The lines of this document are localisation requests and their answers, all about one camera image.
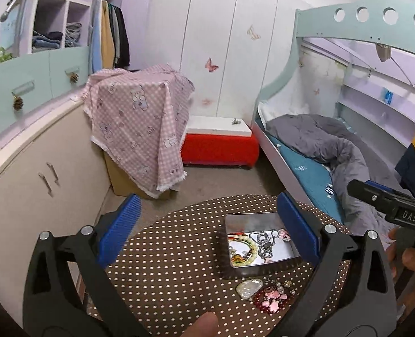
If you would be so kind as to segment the person's right hand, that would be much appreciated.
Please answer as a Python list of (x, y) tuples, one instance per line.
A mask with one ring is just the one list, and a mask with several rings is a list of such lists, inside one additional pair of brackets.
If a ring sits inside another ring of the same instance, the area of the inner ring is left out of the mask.
[[(394, 266), (394, 260), (396, 258), (395, 241), (398, 240), (398, 236), (397, 236), (398, 231), (399, 231), (399, 228), (394, 228), (393, 230), (389, 232), (388, 237), (393, 241), (393, 243), (386, 249), (386, 254), (387, 254), (389, 263), (391, 264), (391, 270), (392, 270), (393, 277), (396, 276), (396, 268)], [(407, 269), (415, 273), (415, 248), (405, 249), (401, 257), (401, 262), (403, 263), (404, 267), (406, 267)], [(404, 297), (403, 304), (405, 305), (406, 310), (415, 308), (415, 287), (409, 294), (407, 294)]]

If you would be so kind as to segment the person's left hand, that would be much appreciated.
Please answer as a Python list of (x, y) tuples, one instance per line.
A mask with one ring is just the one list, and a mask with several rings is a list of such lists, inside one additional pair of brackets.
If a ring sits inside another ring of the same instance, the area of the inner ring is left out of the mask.
[(214, 337), (218, 333), (218, 318), (215, 313), (206, 312), (189, 326), (181, 337)]

